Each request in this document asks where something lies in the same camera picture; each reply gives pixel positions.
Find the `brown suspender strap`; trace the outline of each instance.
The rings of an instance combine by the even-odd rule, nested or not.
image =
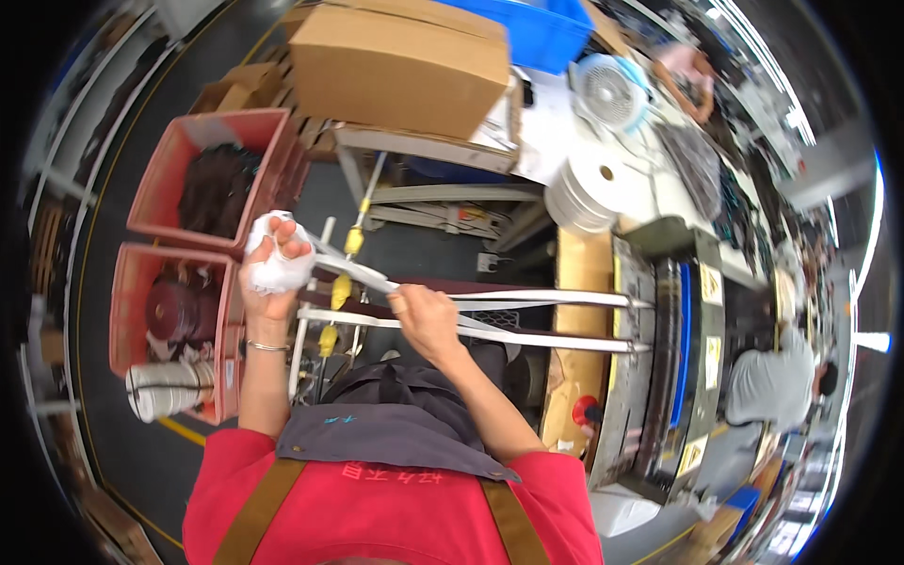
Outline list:
[[[226,531],[212,565],[250,565],[264,532],[286,500],[305,461],[277,458]],[[540,536],[505,481],[479,478],[512,565],[549,565]]]
[[[226,531],[213,565],[250,565],[264,532],[304,468],[305,461],[295,459],[273,462]]]
[[[512,565],[550,565],[543,542],[505,481],[479,478],[486,502]]]

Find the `bracelet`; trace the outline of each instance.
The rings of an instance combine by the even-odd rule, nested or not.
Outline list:
[[[259,344],[258,342],[252,342],[251,340],[248,340],[248,345],[250,345],[251,347],[254,347],[255,349],[261,349],[263,351],[288,351],[289,349],[291,349],[288,345],[283,345],[281,347],[274,347],[272,345],[264,345],[264,344]]]

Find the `electric fan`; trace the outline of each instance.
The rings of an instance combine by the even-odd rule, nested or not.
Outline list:
[[[595,53],[571,69],[574,110],[602,140],[631,133],[643,121],[650,83],[633,61]]]

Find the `power outlet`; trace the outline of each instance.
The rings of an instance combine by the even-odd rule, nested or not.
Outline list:
[[[477,272],[495,273],[499,256],[493,253],[477,253]]]

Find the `white roll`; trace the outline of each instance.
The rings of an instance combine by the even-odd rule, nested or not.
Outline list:
[[[570,155],[543,193],[547,211],[564,230],[576,235],[600,233],[615,223],[614,208],[626,197],[625,168],[597,153]]]
[[[212,398],[213,363],[149,363],[126,373],[126,395],[132,411],[150,423]]]

